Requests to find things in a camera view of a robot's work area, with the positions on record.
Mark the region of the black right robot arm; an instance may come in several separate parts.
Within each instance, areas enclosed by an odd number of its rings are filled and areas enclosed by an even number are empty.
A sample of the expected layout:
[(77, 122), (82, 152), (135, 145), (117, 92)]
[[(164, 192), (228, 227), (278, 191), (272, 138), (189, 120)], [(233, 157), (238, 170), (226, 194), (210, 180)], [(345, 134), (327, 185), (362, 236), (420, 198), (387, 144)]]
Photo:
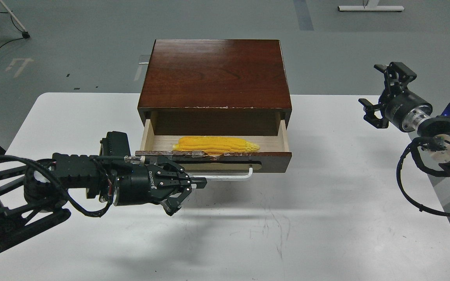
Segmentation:
[(375, 64), (374, 68), (384, 75), (384, 90), (377, 104), (365, 98), (359, 103), (364, 107), (364, 120), (378, 129), (393, 124), (404, 133), (416, 132), (417, 137), (408, 144), (396, 167), (396, 180), (402, 195), (420, 212), (450, 217), (450, 212), (435, 210), (410, 197), (401, 180), (402, 165), (411, 155), (416, 167), (424, 173), (450, 178), (450, 103), (438, 116), (432, 115), (432, 105), (409, 90), (408, 84), (416, 73), (402, 62), (388, 65)]

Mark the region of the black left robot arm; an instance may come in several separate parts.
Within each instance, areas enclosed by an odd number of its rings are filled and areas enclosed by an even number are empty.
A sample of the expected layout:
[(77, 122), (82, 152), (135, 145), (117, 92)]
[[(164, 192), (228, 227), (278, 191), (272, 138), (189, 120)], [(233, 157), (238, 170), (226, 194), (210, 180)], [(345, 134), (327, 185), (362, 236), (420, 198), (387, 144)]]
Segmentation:
[(66, 203), (94, 218), (111, 206), (146, 203), (171, 216), (193, 185), (207, 184), (163, 155), (153, 162), (131, 155), (126, 133), (108, 132), (100, 143), (99, 155), (0, 155), (0, 253), (69, 219)]

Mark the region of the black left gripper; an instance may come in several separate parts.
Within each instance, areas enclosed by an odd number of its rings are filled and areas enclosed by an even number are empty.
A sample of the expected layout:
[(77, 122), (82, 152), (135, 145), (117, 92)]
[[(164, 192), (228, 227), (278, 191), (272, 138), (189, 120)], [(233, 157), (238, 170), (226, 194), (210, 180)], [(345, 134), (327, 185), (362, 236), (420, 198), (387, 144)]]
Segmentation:
[(157, 157), (155, 171), (156, 187), (183, 187), (183, 189), (158, 202), (151, 195), (149, 171), (146, 166), (118, 172), (114, 191), (114, 206), (135, 206), (145, 203), (161, 205), (167, 215), (173, 216), (182, 208), (182, 203), (191, 194), (191, 187), (205, 187), (207, 179), (192, 177), (179, 164), (162, 155)]

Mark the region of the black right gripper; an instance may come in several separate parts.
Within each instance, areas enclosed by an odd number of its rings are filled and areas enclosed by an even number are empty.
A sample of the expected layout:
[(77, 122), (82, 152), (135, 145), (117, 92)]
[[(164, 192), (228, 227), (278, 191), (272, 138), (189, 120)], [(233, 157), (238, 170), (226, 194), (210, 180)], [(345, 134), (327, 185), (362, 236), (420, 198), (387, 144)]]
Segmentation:
[[(375, 64), (373, 67), (384, 75), (384, 93), (398, 95), (384, 97), (383, 104), (376, 105), (371, 104), (366, 98), (359, 98), (358, 102), (364, 107), (364, 120), (377, 129), (388, 128), (390, 121), (404, 133), (414, 131), (407, 121), (407, 116), (415, 110), (430, 115), (433, 110), (430, 103), (408, 89), (408, 84), (417, 78), (417, 74), (402, 62), (390, 62), (387, 66)], [(379, 119), (375, 112), (382, 110), (384, 117)]]

